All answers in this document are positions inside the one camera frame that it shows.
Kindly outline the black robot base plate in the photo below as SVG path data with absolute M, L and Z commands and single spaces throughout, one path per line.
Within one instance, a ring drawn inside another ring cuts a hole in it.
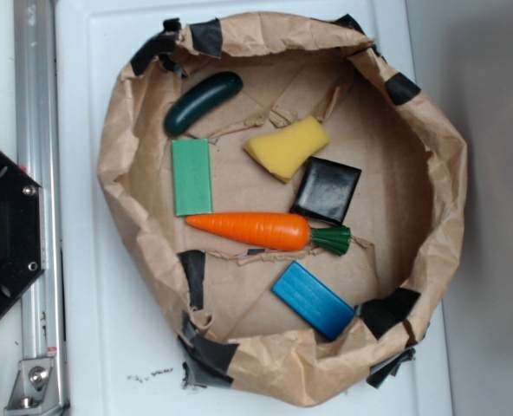
M 42 272 L 40 186 L 0 152 L 0 320 Z

